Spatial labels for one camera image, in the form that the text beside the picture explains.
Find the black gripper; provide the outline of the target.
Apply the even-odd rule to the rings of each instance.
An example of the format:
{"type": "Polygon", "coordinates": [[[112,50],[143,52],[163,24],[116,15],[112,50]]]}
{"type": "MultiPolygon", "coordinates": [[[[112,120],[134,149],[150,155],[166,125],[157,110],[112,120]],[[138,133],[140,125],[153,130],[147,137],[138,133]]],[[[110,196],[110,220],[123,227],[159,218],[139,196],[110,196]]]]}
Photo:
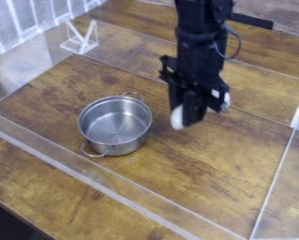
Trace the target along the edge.
{"type": "Polygon", "coordinates": [[[159,60],[163,64],[159,78],[170,85],[170,108],[174,110],[183,104],[183,125],[189,127],[205,118],[207,112],[205,96],[210,94],[211,90],[225,94],[230,91],[230,86],[218,74],[189,76],[182,73],[177,66],[178,59],[174,57],[163,55],[159,60]]]}

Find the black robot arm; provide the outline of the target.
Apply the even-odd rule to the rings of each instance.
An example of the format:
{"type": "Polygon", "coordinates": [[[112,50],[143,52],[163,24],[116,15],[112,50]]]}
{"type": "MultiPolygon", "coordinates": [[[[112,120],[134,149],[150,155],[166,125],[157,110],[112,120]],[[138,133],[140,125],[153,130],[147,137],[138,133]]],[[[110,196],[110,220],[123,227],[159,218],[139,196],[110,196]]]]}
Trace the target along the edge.
{"type": "Polygon", "coordinates": [[[170,124],[181,130],[209,111],[230,107],[230,86],[221,77],[226,60],[233,0],[174,0],[177,55],[162,56],[159,78],[169,84],[170,124]]]}

